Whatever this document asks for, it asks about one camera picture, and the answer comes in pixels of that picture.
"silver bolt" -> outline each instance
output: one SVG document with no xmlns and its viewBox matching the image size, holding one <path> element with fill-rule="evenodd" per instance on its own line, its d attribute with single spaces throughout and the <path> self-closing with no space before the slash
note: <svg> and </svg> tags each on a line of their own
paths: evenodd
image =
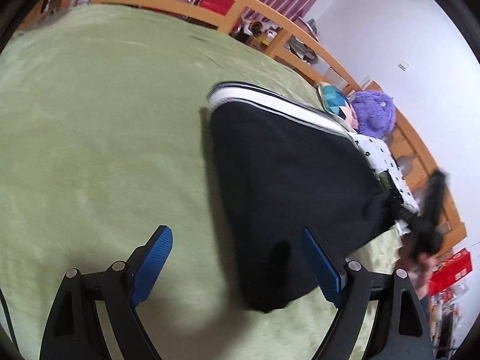
<svg viewBox="0 0 480 360">
<path fill-rule="evenodd" d="M 402 279 L 405 279 L 405 278 L 408 276 L 408 274 L 407 274 L 407 272 L 405 271 L 405 269 L 402 269 L 402 268 L 397 269 L 397 272 L 396 272 L 396 273 L 397 273 L 397 276 L 398 276 L 399 278 L 402 278 Z"/>
<path fill-rule="evenodd" d="M 360 264 L 358 261 L 350 261 L 349 268 L 352 271 L 359 271 L 360 269 L 362 269 L 362 264 Z"/>
<path fill-rule="evenodd" d="M 65 276 L 67 276 L 69 279 L 74 278 L 77 275 L 78 271 L 75 268 L 71 268 L 67 271 Z"/>
<path fill-rule="evenodd" d="M 121 271 L 123 268 L 125 268 L 125 263 L 123 261 L 114 262 L 112 265 L 112 269 L 115 272 Z"/>
</svg>

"purple fluffy pillow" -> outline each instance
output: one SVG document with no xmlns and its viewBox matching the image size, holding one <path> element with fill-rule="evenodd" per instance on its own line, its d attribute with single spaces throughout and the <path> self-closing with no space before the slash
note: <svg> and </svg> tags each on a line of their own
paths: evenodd
<svg viewBox="0 0 480 360">
<path fill-rule="evenodd" d="M 361 91 L 351 99 L 358 119 L 358 132 L 381 139 L 389 134 L 395 125 L 393 99 L 379 91 Z"/>
</svg>

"green bedsheet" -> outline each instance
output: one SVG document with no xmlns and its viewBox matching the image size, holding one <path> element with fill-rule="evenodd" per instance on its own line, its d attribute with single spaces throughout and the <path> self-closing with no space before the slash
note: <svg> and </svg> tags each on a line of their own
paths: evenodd
<svg viewBox="0 0 480 360">
<path fill-rule="evenodd" d="M 235 286 L 206 118 L 206 93 L 221 80 L 320 106 L 263 54 L 128 7 L 58 13 L 0 55 L 0 286 L 27 360 L 38 359 L 64 273 L 126 259 L 160 224 L 173 230 L 173 250 L 137 310 L 165 360 L 315 352 L 335 314 L 320 290 L 262 314 L 243 309 Z M 356 258 L 387 272 L 396 247 L 389 232 Z M 372 321 L 371 307 L 352 358 Z"/>
</svg>

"blue gripper pad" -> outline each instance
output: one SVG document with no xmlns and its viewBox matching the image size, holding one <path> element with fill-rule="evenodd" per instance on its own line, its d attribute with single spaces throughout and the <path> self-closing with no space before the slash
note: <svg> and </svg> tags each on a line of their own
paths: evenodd
<svg viewBox="0 0 480 360">
<path fill-rule="evenodd" d="M 308 228 L 302 231 L 300 247 L 325 299 L 332 302 L 338 309 L 341 308 L 342 289 L 345 284 L 342 283 L 340 274 Z"/>
<path fill-rule="evenodd" d="M 165 227 L 133 277 L 130 302 L 134 307 L 147 300 L 172 250 L 172 245 L 172 231 Z"/>
</svg>

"wooden bed frame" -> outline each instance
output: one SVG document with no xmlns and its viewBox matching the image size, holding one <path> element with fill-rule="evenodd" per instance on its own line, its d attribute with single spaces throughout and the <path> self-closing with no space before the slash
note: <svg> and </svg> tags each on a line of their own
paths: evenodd
<svg viewBox="0 0 480 360">
<path fill-rule="evenodd" d="M 285 43 L 294 35 L 309 48 L 314 50 L 318 56 L 330 66 L 345 82 L 346 86 L 342 90 L 345 94 L 351 91 L 361 91 L 362 88 L 356 83 L 345 68 L 330 55 L 314 38 L 303 31 L 292 21 L 275 11 L 268 5 L 258 0 L 232 0 L 234 3 L 225 16 L 212 12 L 203 7 L 193 5 L 177 0 L 91 0 L 92 4 L 123 4 L 133 5 L 145 8 L 154 8 L 177 15 L 191 17 L 200 20 L 217 28 L 217 31 L 229 34 L 235 24 L 238 22 L 241 14 L 246 8 L 268 17 L 282 29 L 274 40 L 263 51 L 267 56 L 293 67 L 306 81 L 311 85 L 319 81 L 328 81 L 324 76 L 318 73 L 310 65 L 300 60 L 296 55 L 285 49 Z M 50 0 L 48 9 L 41 11 L 44 1 L 40 1 L 37 6 L 25 18 L 19 27 L 25 28 L 41 20 L 42 17 L 54 12 L 59 8 L 68 8 L 71 6 L 71 0 Z M 381 87 L 372 82 L 366 89 L 382 90 Z M 437 167 L 434 158 L 431 156 L 427 147 L 418 136 L 417 132 L 405 119 L 402 113 L 397 110 L 397 123 L 392 133 L 392 142 L 390 150 L 395 159 L 410 159 L 412 169 L 405 175 L 407 184 L 412 192 L 417 188 L 424 188 L 428 175 Z M 455 203 L 449 191 L 445 197 L 441 225 L 445 233 L 445 242 L 439 254 L 450 250 L 455 244 L 466 237 L 465 225 L 461 222 Z"/>
</svg>

